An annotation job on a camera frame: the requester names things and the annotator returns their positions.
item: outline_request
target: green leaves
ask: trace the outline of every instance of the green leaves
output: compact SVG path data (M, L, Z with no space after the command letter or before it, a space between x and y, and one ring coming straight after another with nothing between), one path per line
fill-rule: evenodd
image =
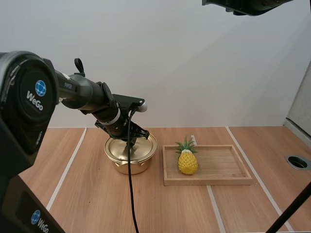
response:
M183 150L190 150L192 153L197 153L195 150L193 150L192 148L194 147L194 145L191 145L193 143L193 140L187 140L187 136L185 137L185 140L184 140L184 144L180 143L180 142L175 142L179 147L178 147L178 153L180 151L180 153L183 151Z
M178 149L181 149L181 150L185 149L185 146L183 144L181 144L180 142L175 142L175 143L179 145Z

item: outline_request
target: pineapple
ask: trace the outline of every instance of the pineapple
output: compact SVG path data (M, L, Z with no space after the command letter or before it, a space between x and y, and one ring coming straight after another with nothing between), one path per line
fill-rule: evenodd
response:
M187 175L192 175L195 173L195 171L198 169L198 163L196 161L195 156L193 153L196 153L194 149L194 145L191 145L193 143L192 140L187 141L187 136L185 138L184 144L180 142L176 142L179 147L177 149L176 153L179 153L179 159L178 159L178 167L179 170Z

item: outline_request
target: wooden tray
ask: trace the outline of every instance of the wooden tray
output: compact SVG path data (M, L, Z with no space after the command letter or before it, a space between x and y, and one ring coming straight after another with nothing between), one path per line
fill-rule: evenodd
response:
M250 185L252 177L233 145L195 146L198 169L179 171L177 146L163 146L164 185Z

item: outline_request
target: gold pot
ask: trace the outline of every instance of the gold pot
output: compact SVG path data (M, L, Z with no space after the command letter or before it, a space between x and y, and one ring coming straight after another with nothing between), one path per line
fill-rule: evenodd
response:
M157 142L152 134L149 135L148 139L137 138L135 145L131 148L131 174L141 173L149 167L156 147ZM128 174L126 142L109 138L105 144L105 153L118 172Z

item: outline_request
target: wooden table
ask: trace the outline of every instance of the wooden table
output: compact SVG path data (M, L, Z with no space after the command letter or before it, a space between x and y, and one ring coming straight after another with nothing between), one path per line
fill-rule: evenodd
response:
M150 168L132 177L140 233L264 232L311 181L311 171L295 170L284 159L286 155L311 159L311 149L285 127L148 130L158 141L157 151ZM49 129L35 165L21 173L44 205L83 131ZM172 145L185 135L194 135L198 145L235 145L243 161L249 160L253 185L164 186L162 145ZM50 212L66 232L135 232L128 177L115 171L105 155L107 139L102 130L87 129L52 204ZM281 230L291 228L311 231L311 200Z

